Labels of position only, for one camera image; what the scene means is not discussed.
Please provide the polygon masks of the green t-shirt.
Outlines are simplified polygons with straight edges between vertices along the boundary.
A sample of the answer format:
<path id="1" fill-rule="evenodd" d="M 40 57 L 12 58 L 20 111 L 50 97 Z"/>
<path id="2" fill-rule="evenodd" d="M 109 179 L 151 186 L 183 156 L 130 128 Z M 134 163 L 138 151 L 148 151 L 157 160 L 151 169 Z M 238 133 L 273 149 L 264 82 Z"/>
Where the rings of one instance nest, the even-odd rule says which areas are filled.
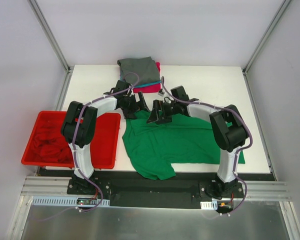
<path id="1" fill-rule="evenodd" d="M 173 164 L 220 163 L 221 149 L 210 122 L 182 114 L 165 124 L 147 123 L 149 112 L 139 111 L 126 120 L 123 144 L 135 171 L 151 180 L 176 175 Z"/>

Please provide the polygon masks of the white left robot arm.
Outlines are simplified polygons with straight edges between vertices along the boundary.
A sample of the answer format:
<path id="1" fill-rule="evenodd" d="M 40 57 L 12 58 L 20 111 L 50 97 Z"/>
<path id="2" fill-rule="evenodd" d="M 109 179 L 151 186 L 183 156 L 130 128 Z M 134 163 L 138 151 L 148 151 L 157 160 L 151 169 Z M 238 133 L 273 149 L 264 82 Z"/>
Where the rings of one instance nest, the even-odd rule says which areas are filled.
<path id="1" fill-rule="evenodd" d="M 94 167 L 91 160 L 91 142 L 95 136 L 97 118 L 105 113 L 121 109 L 125 119 L 136 119 L 139 111 L 149 112 L 143 93 L 139 92 L 139 100 L 133 94 L 133 85 L 118 80 L 116 86 L 103 96 L 83 104 L 72 101 L 66 111 L 61 127 L 61 134 L 71 149 L 74 162 L 72 185 L 78 185 L 84 194 L 92 194 L 101 189 L 91 179 Z"/>

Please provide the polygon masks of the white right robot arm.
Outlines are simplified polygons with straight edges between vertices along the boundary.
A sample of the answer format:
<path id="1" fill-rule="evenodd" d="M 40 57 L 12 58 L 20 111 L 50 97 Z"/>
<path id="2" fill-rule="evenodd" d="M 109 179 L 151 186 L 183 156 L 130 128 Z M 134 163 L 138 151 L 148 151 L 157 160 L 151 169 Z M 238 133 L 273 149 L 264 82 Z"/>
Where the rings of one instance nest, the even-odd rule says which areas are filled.
<path id="1" fill-rule="evenodd" d="M 220 148 L 219 168 L 214 182 L 205 187 L 205 194 L 214 199 L 222 199 L 232 193 L 238 183 L 237 167 L 242 147 L 251 136 L 243 119 L 233 104 L 226 107 L 201 103 L 197 98 L 190 99 L 183 86 L 170 90 L 169 102 L 154 100 L 147 123 L 166 124 L 172 116 L 181 114 L 199 118 L 211 124 L 212 133 Z"/>

